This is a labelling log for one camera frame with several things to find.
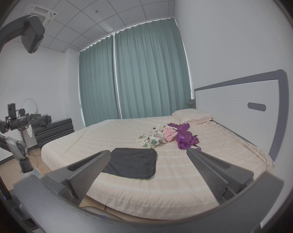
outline smoke detector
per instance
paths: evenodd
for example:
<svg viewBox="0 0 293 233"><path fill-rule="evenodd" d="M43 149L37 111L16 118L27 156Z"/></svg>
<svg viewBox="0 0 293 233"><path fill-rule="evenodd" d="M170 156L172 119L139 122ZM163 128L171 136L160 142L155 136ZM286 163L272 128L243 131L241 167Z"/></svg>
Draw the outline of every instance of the smoke detector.
<svg viewBox="0 0 293 233"><path fill-rule="evenodd" d="M58 12L55 12L49 8L30 3L25 9L24 16L38 16L44 28L47 29L47 27L50 25L51 21L56 17L57 14Z"/></svg>

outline fitted sheet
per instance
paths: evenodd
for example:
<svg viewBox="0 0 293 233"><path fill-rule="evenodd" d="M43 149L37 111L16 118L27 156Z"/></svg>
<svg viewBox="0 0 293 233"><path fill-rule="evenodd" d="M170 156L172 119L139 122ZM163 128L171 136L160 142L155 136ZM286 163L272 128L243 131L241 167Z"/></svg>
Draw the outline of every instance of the fitted sheet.
<svg viewBox="0 0 293 233"><path fill-rule="evenodd" d="M105 120L47 143L42 160L55 170L102 150L144 148L136 143L138 134L158 124L179 123L174 116ZM273 172L274 163L265 152L237 137L213 121L191 125L202 151L254 172ZM117 211L151 219L180 219L219 204L177 142L160 143L156 173L148 180L129 179L101 173L87 195Z"/></svg>

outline round mirror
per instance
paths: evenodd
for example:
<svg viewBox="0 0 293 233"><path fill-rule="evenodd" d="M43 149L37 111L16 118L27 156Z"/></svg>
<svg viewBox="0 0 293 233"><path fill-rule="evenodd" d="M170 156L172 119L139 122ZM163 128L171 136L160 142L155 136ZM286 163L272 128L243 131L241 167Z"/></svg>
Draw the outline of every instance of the round mirror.
<svg viewBox="0 0 293 233"><path fill-rule="evenodd" d="M34 99L24 100L21 107L24 108L25 112L29 114L37 114L39 112L37 103Z"/></svg>

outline curtain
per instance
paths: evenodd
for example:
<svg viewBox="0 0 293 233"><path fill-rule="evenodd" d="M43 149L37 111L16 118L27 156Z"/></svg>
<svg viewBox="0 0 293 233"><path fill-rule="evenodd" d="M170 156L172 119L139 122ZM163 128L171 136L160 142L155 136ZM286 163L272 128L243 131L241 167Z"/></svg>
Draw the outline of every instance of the curtain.
<svg viewBox="0 0 293 233"><path fill-rule="evenodd" d="M119 119L112 49L110 36L80 52L80 97L86 127L106 119Z"/></svg>
<svg viewBox="0 0 293 233"><path fill-rule="evenodd" d="M116 33L115 58L122 118L167 116L187 107L190 80L174 19Z"/></svg>

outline white headboard panel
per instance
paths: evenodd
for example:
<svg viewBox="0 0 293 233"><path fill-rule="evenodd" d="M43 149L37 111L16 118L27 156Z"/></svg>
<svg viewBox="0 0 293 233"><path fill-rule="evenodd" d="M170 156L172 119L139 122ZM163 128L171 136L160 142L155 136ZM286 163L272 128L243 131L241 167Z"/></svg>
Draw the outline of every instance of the white headboard panel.
<svg viewBox="0 0 293 233"><path fill-rule="evenodd" d="M283 70L229 80L194 90L196 108L269 153L275 161L284 138L289 105Z"/></svg>
<svg viewBox="0 0 293 233"><path fill-rule="evenodd" d="M277 80L196 91L195 98L199 111L212 114L216 122L269 153L278 117ZM266 110L250 109L248 103L262 104L263 109L265 105Z"/></svg>

